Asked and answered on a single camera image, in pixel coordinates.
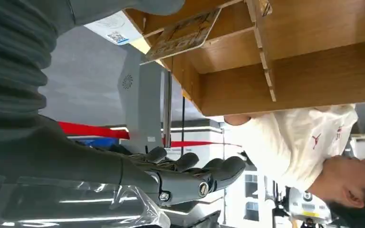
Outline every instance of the man's arm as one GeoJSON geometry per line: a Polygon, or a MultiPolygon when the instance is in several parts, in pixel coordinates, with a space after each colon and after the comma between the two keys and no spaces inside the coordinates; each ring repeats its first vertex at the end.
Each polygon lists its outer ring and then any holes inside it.
{"type": "Polygon", "coordinates": [[[251,118],[261,117],[266,112],[263,113],[248,113],[248,114],[235,114],[235,115],[225,115],[224,121],[232,126],[240,126],[250,121],[251,118]]]}

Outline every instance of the wooden cabinet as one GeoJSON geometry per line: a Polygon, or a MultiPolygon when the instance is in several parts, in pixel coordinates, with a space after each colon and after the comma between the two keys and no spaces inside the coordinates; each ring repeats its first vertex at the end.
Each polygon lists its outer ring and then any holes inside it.
{"type": "Polygon", "coordinates": [[[202,47],[162,60],[206,116],[365,102],[365,0],[270,3],[265,17],[258,0],[186,0],[169,16],[125,12],[153,44],[165,27],[222,8],[202,47]]]}

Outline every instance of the gray ceiling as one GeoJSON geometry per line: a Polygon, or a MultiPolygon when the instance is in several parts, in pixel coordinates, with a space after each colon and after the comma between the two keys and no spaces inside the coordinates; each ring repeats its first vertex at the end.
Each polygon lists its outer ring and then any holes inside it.
{"type": "MultiPolygon", "coordinates": [[[[47,107],[41,113],[58,121],[80,124],[125,124],[117,91],[125,56],[125,50],[85,27],[61,36],[52,53],[52,65],[44,70],[49,80],[39,90],[47,97],[47,107]]],[[[181,87],[174,81],[173,121],[182,118],[182,98],[181,87]]],[[[185,118],[195,120],[203,116],[186,102],[185,118]]]]}

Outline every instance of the red stripe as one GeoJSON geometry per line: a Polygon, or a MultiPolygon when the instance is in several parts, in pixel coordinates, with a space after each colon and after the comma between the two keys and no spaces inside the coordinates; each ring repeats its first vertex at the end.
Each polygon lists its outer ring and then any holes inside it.
{"type": "Polygon", "coordinates": [[[129,139],[129,133],[123,130],[111,130],[104,127],[94,127],[83,124],[58,122],[65,134],[95,135],[117,139],[129,139]]]}
{"type": "MultiPolygon", "coordinates": [[[[62,130],[65,134],[75,134],[75,135],[94,135],[94,136],[102,136],[109,138],[117,138],[117,139],[129,139],[129,133],[125,130],[111,130],[105,127],[95,127],[88,126],[77,123],[68,123],[68,122],[58,122],[59,126],[61,126],[62,130]]],[[[186,147],[186,146],[204,146],[211,144],[224,144],[224,145],[234,145],[229,143],[220,143],[220,142],[207,142],[207,141],[173,141],[171,142],[171,147],[186,147]]]]}

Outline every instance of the robotic hand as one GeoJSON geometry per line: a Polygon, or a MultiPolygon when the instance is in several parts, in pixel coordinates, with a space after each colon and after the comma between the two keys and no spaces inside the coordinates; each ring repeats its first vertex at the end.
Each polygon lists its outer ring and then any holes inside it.
{"type": "Polygon", "coordinates": [[[156,147],[148,154],[126,156],[138,169],[156,181],[159,191],[146,194],[159,206],[201,199],[208,193],[228,187],[245,169],[244,161],[239,157],[225,161],[216,158],[202,169],[193,168],[199,161],[194,153],[186,153],[176,161],[167,159],[157,162],[166,155],[164,148],[156,147]]]}

